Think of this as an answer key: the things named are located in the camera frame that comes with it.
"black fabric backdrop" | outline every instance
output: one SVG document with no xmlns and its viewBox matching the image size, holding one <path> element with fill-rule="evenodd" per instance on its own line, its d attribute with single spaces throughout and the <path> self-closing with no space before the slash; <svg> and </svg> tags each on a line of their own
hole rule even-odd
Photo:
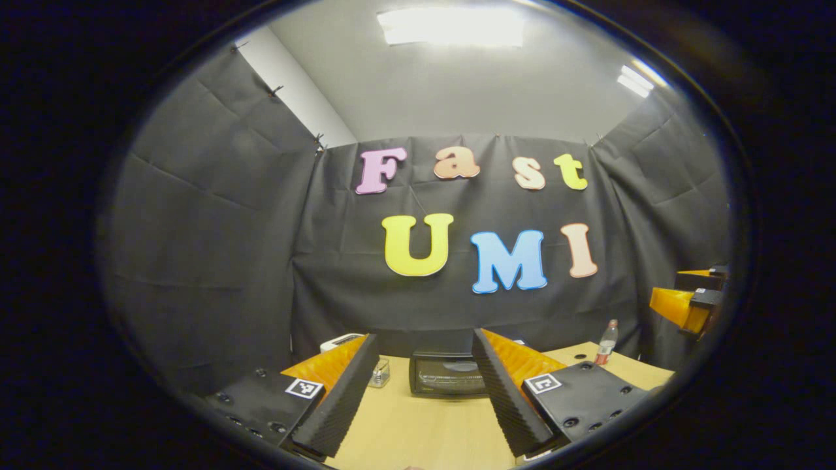
<svg viewBox="0 0 836 470">
<path fill-rule="evenodd" d="M 256 366 L 283 368 L 337 335 L 374 332 L 382 354 L 422 335 L 513 326 L 534 348 L 597 341 L 619 319 L 622 354 L 676 368 L 677 328 L 647 307 L 676 270 L 727 257 L 726 191 L 716 144 L 686 103 L 654 92 L 592 147 L 504 135 L 404 137 L 317 152 L 267 97 L 240 54 L 201 66 L 155 110 L 122 163 L 106 213 L 102 270 L 114 322 L 177 385 L 209 393 Z M 362 151 L 403 146 L 381 194 L 358 195 Z M 473 150 L 481 173 L 440 181 L 435 154 Z M 552 161 L 570 153 L 589 186 L 568 188 Z M 536 159 L 547 185 L 522 189 L 511 159 Z M 446 266 L 407 278 L 386 266 L 383 218 L 418 219 L 411 254 L 429 253 L 428 213 L 454 217 Z M 589 226 L 599 271 L 568 274 L 559 229 Z M 508 249 L 542 231 L 548 285 L 474 294 L 470 236 Z M 293 356 L 290 339 L 293 337 Z"/>
</svg>

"ceiling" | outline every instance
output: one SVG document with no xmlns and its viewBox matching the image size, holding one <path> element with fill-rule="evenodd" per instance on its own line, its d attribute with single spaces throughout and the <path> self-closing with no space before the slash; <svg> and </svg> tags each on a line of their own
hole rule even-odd
<svg viewBox="0 0 836 470">
<path fill-rule="evenodd" d="M 376 19 L 452 4 L 518 10 L 522 47 L 389 46 Z M 642 101 L 616 82 L 633 56 L 584 20 L 533 5 L 319 0 L 269 27 L 360 141 L 495 133 L 591 144 Z"/>
</svg>

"pink letter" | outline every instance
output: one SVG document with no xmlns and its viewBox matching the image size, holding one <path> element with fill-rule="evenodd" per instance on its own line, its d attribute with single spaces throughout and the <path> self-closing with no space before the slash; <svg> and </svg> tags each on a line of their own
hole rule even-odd
<svg viewBox="0 0 836 470">
<path fill-rule="evenodd" d="M 386 176 L 387 180 L 395 176 L 397 164 L 392 160 L 383 159 L 386 157 L 395 158 L 399 161 L 406 160 L 404 148 L 386 149 L 384 151 L 365 151 L 360 154 L 363 159 L 363 177 L 355 191 L 357 194 L 373 194 L 386 191 L 386 183 L 380 181 L 380 175 Z"/>
</svg>

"fluorescent light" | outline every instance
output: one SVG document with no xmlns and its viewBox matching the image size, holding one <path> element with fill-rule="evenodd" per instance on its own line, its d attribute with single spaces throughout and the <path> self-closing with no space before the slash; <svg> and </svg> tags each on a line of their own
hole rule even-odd
<svg viewBox="0 0 836 470">
<path fill-rule="evenodd" d="M 620 75 L 618 78 L 618 82 L 631 89 L 634 93 L 636 93 L 638 96 L 641 96 L 642 98 L 647 98 L 647 95 L 650 94 L 649 89 L 646 89 L 645 87 L 636 83 L 627 75 Z"/>
<path fill-rule="evenodd" d="M 496 8 L 408 8 L 378 13 L 386 43 L 523 45 L 523 21 Z"/>
<path fill-rule="evenodd" d="M 647 81 L 645 79 L 645 77 L 642 77 L 641 75 L 639 75 L 635 70 L 631 69 L 630 67 L 628 67 L 626 65 L 623 65 L 621 67 L 621 73 L 624 74 L 624 75 L 627 75 L 628 77 L 633 79 L 633 81 L 635 83 L 641 85 L 642 88 L 653 89 L 653 84 L 651 82 Z"/>
<path fill-rule="evenodd" d="M 644 72 L 644 73 L 645 73 L 645 75 L 647 75 L 648 77 L 650 77 L 650 79 L 651 79 L 651 80 L 655 81 L 657 85 L 659 85 L 659 86 L 668 86 L 668 82 L 666 82 L 664 79 L 662 79 L 662 78 L 659 76 L 659 74 L 657 74 L 656 72 L 654 72 L 654 71 L 653 71 L 653 69 L 651 69 L 650 67 L 648 67 L 648 66 L 647 66 L 647 64 L 645 64 L 644 62 L 642 62 L 642 61 L 640 61 L 640 60 L 636 60 L 636 59 L 634 59 L 634 60 L 633 60 L 633 65 L 635 65 L 635 67 L 636 67 L 637 69 L 639 69 L 639 70 L 641 70 L 642 72 Z"/>
</svg>

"screw hole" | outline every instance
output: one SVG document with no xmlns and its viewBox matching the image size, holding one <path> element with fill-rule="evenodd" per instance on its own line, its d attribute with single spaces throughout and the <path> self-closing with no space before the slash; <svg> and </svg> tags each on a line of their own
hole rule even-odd
<svg viewBox="0 0 836 470">
<path fill-rule="evenodd" d="M 288 431 L 288 429 L 280 422 L 271 421 L 268 423 L 268 426 L 270 427 L 270 431 L 278 432 L 279 434 L 284 434 Z"/>
</svg>

